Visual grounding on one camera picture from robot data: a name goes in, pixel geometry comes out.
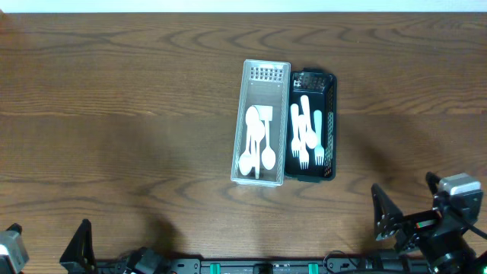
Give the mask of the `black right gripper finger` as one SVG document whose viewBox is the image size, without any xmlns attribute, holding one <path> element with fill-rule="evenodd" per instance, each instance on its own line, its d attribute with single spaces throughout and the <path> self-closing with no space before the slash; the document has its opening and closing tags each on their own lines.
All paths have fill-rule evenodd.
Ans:
<svg viewBox="0 0 487 274">
<path fill-rule="evenodd" d="M 425 180 L 431 194 L 435 196 L 438 193 L 438 186 L 441 181 L 441 178 L 437 174 L 429 171 L 425 175 Z"/>
<path fill-rule="evenodd" d="M 378 184 L 371 187 L 374 204 L 374 236 L 377 241 L 392 237 L 403 222 L 403 213 Z"/>
</svg>

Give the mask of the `pink plastic spoon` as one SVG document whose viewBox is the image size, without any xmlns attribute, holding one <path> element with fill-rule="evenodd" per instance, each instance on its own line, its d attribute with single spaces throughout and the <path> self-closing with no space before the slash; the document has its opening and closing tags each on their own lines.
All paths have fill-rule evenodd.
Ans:
<svg viewBox="0 0 487 274">
<path fill-rule="evenodd" d="M 311 126 L 309 97 L 302 95 L 300 101 L 306 125 L 305 142 L 310 149 L 314 149 L 317 146 L 317 134 Z"/>
</svg>

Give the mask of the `white plastic spoon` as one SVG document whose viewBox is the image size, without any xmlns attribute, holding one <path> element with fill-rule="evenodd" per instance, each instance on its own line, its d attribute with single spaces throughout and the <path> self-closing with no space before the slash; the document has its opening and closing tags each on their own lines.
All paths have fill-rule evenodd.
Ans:
<svg viewBox="0 0 487 274">
<path fill-rule="evenodd" d="M 253 138 L 255 142 L 255 178 L 259 179 L 260 174 L 260 142 L 265 135 L 265 126 L 261 121 L 257 122 L 253 130 Z"/>
<path fill-rule="evenodd" d="M 259 122 L 258 110 L 251 106 L 246 111 L 245 122 L 247 125 L 247 140 L 246 147 L 250 153 L 253 153 L 253 134 L 256 124 Z"/>
<path fill-rule="evenodd" d="M 243 176 L 247 176 L 253 168 L 252 160 L 253 156 L 250 152 L 251 147 L 251 133 L 247 132 L 245 150 L 239 158 L 239 170 Z"/>
<path fill-rule="evenodd" d="M 264 121 L 265 125 L 265 137 L 266 137 L 266 147 L 262 152 L 262 163 L 265 169 L 271 170 L 275 166 L 275 152 L 270 146 L 270 130 L 269 130 L 269 121 Z"/>
</svg>

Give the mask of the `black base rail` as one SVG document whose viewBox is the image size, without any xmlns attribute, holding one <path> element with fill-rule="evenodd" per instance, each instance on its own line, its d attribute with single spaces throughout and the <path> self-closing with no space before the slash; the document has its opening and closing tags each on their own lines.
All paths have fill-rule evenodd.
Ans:
<svg viewBox="0 0 487 274">
<path fill-rule="evenodd" d="M 97 262 L 98 273 L 123 273 L 126 257 Z M 172 274 L 278 274 L 278 273 L 428 273 L 428 265 L 418 257 L 399 256 L 393 250 L 379 250 L 365 255 L 348 255 L 334 250 L 319 258 L 215 259 L 173 258 Z"/>
</svg>

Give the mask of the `pale pink plastic fork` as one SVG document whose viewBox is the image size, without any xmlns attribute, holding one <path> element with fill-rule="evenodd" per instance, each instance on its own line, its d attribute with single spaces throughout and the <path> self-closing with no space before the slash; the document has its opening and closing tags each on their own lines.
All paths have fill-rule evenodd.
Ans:
<svg viewBox="0 0 487 274">
<path fill-rule="evenodd" d="M 306 170 L 309 166 L 309 154 L 306 149 L 306 122 L 304 115 L 298 116 L 298 132 L 300 139 L 299 161 L 300 169 Z"/>
</svg>

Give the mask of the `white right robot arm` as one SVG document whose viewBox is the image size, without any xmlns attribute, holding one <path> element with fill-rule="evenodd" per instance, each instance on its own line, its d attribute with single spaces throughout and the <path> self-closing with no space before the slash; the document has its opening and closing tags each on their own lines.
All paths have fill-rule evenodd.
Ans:
<svg viewBox="0 0 487 274">
<path fill-rule="evenodd" d="M 399 255 L 420 251 L 430 273 L 484 273 L 486 255 L 477 256 L 463 238 L 468 231 L 486 238 L 475 227 L 484 192 L 481 183 L 466 173 L 439 177 L 428 172 L 431 209 L 404 215 L 378 185 L 371 187 L 374 236 L 378 241 L 395 237 Z"/>
</svg>

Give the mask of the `black plastic basket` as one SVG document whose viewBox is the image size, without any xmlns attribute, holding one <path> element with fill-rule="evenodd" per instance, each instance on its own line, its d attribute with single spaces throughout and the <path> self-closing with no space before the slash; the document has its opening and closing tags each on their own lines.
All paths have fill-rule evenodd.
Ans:
<svg viewBox="0 0 487 274">
<path fill-rule="evenodd" d="M 287 177 L 310 183 L 330 181 L 336 175 L 336 76 L 319 68 L 305 68 L 293 71 L 290 74 L 290 87 L 288 92 L 288 126 L 286 135 L 286 154 L 284 172 Z M 310 101 L 310 119 L 313 131 L 314 111 L 320 110 L 323 114 L 322 146 L 325 155 L 322 166 L 316 166 L 314 149 L 306 146 L 309 154 L 308 169 L 300 169 L 299 157 L 294 158 L 291 150 L 293 137 L 291 126 L 290 106 L 297 104 L 299 115 L 303 115 L 300 98 L 307 95 Z"/>
</svg>

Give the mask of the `mint green plastic fork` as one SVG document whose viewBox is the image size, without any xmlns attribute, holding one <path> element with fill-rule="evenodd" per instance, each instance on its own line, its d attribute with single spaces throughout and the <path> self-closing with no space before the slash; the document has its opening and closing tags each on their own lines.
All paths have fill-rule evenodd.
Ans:
<svg viewBox="0 0 487 274">
<path fill-rule="evenodd" d="M 317 136 L 317 145 L 314 149 L 315 164 L 322 166 L 324 162 L 324 147 L 322 146 L 323 114 L 320 110 L 314 111 L 314 126 Z"/>
</svg>

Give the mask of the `clear plastic basket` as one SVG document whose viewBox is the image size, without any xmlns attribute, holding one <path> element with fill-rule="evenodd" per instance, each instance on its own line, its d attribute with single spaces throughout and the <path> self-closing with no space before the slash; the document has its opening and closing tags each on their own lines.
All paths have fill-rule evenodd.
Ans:
<svg viewBox="0 0 487 274">
<path fill-rule="evenodd" d="M 284 182 L 284 166 L 287 134 L 288 92 L 291 65 L 288 62 L 273 62 L 247 59 L 243 64 L 240 99 L 237 108 L 234 152 L 231 180 L 241 185 L 276 187 Z M 253 168 L 247 176 L 239 170 L 239 158 L 245 150 L 247 125 L 246 111 L 254 106 L 259 113 L 259 121 L 269 121 L 270 146 L 275 152 L 275 166 L 264 168 L 262 152 L 266 147 L 266 137 L 260 142 L 260 174 L 255 178 L 255 142 L 253 138 Z"/>
</svg>

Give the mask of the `white plastic fork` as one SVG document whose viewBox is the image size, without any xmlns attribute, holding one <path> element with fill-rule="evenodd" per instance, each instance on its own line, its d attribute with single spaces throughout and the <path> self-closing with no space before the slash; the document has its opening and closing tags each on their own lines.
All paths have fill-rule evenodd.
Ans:
<svg viewBox="0 0 487 274">
<path fill-rule="evenodd" d="M 299 108 L 297 104 L 292 104 L 290 106 L 290 113 L 291 113 L 291 126 L 292 126 L 292 133 L 293 133 L 293 137 L 291 140 L 291 150 L 292 150 L 293 157 L 298 158 L 299 151 L 300 151 L 300 139 L 299 139 L 299 123 L 298 123 Z"/>
</svg>

